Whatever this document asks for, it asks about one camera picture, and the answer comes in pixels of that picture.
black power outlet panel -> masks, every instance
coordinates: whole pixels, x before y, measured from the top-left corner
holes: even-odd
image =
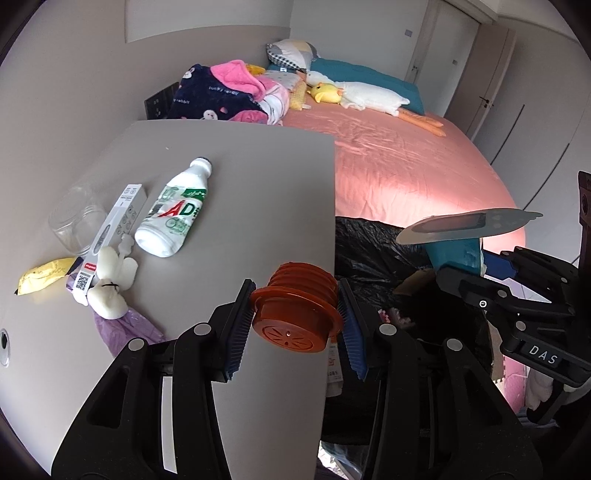
[[[178,90],[178,82],[167,86],[164,90],[144,100],[146,117],[148,120],[159,120],[166,118],[168,111],[173,104],[174,94]]]

door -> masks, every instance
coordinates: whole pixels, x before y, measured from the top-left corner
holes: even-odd
[[[511,61],[517,35],[501,25],[482,24],[445,118],[470,140],[493,108]]]
[[[443,116],[460,82],[480,24],[443,1],[438,1],[436,11],[433,33],[418,70],[416,85],[425,110]]]

purple plastic bag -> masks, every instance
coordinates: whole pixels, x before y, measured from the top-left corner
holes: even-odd
[[[76,274],[77,272],[72,272],[66,282],[66,288],[70,291],[72,291]],[[119,352],[132,338],[141,337],[148,342],[148,345],[166,341],[162,332],[132,308],[116,320],[104,319],[94,310],[92,313],[95,316],[96,329],[113,356],[119,355]]]

yellow chick plush toy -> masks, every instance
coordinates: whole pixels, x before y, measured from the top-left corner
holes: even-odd
[[[320,82],[318,85],[308,90],[308,93],[312,95],[312,98],[316,100],[316,103],[340,103],[343,96],[343,89],[337,88],[330,83]]]

white box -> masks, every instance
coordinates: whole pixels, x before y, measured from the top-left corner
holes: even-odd
[[[101,247],[118,245],[121,235],[129,233],[146,202],[147,197],[141,184],[127,185],[96,234],[90,250],[84,257],[80,271],[72,288],[72,295],[78,303],[88,305],[86,295],[92,285],[96,261]]]

